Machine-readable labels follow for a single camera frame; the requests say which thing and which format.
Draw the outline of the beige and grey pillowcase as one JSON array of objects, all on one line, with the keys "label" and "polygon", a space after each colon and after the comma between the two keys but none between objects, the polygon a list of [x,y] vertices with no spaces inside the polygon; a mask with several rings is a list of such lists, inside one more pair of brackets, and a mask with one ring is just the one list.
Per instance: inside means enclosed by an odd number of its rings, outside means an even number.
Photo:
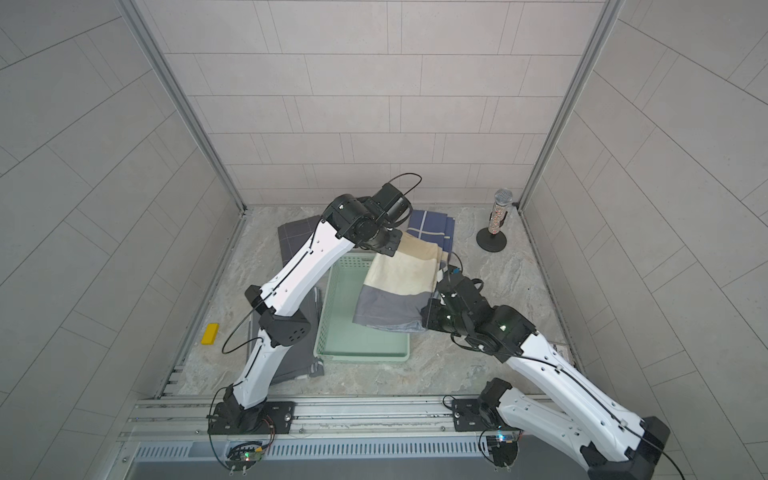
[{"label": "beige and grey pillowcase", "polygon": [[435,291],[443,259],[436,244],[403,234],[393,257],[374,256],[353,323],[387,332],[423,332],[421,310]]}]

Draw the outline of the blue pillowcase yellow stripe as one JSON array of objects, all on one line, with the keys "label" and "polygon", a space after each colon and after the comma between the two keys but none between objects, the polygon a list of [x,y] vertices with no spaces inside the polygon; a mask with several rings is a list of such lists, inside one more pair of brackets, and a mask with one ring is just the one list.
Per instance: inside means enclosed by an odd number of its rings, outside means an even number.
[{"label": "blue pillowcase yellow stripe", "polygon": [[415,210],[410,216],[406,232],[436,244],[445,254],[453,251],[455,219],[445,213]]}]

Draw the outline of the dark grey checked pillowcase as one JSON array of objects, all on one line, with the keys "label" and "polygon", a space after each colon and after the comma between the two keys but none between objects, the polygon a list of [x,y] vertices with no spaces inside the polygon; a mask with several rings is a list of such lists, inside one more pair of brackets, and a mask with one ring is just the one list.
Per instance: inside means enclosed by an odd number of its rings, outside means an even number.
[{"label": "dark grey checked pillowcase", "polygon": [[315,215],[288,222],[278,227],[277,233],[283,266],[287,265],[301,250],[313,234],[320,220],[321,216]]}]

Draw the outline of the plain grey pillowcase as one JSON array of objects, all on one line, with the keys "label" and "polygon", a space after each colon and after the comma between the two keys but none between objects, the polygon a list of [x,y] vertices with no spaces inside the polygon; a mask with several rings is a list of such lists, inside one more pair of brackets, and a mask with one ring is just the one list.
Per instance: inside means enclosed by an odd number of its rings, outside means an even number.
[{"label": "plain grey pillowcase", "polygon": [[303,375],[315,377],[324,374],[322,362],[313,353],[322,310],[321,294],[321,290],[314,287],[302,301],[299,313],[309,322],[309,333],[286,353],[271,382],[272,385]]}]

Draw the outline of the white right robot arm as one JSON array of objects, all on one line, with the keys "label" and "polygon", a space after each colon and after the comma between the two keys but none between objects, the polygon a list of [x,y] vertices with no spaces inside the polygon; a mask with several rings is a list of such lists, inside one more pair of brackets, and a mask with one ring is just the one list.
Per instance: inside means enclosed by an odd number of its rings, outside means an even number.
[{"label": "white right robot arm", "polygon": [[457,430],[495,433],[488,454],[497,466],[517,455],[506,435],[528,433],[578,463],[591,479],[652,478],[670,435],[659,418],[623,407],[563,358],[536,326],[514,308],[492,306],[483,282],[457,270],[442,276],[422,311],[427,329],[450,335],[464,350],[492,356],[526,377],[553,402],[543,405],[494,378],[474,400],[455,400]]}]

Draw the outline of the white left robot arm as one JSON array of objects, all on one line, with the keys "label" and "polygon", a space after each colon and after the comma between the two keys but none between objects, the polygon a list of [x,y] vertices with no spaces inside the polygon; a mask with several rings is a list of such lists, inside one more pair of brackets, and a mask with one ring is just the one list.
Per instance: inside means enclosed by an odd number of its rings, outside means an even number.
[{"label": "white left robot arm", "polygon": [[225,389],[217,405],[232,429],[252,429],[247,423],[259,419],[285,355],[309,333],[310,323],[299,308],[317,281],[354,248],[394,256],[402,238],[398,227],[411,213],[410,201],[390,183],[372,196],[340,195],[326,207],[296,255],[257,289],[255,346],[238,380]]}]

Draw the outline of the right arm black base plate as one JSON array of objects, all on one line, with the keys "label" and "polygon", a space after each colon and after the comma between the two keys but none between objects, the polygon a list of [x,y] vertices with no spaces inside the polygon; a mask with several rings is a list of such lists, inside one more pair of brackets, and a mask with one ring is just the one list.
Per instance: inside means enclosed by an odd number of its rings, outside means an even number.
[{"label": "right arm black base plate", "polygon": [[522,432],[518,427],[512,427],[501,417],[496,407],[479,398],[456,398],[446,395],[442,400],[443,406],[451,412],[451,418],[456,432]]}]

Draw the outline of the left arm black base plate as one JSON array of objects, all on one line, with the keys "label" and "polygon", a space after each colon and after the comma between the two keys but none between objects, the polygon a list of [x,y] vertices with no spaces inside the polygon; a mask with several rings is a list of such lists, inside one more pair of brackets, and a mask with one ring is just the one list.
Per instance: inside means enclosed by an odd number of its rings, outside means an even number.
[{"label": "left arm black base plate", "polygon": [[288,434],[297,404],[291,401],[267,401],[244,410],[237,403],[219,402],[208,416],[210,435]]}]

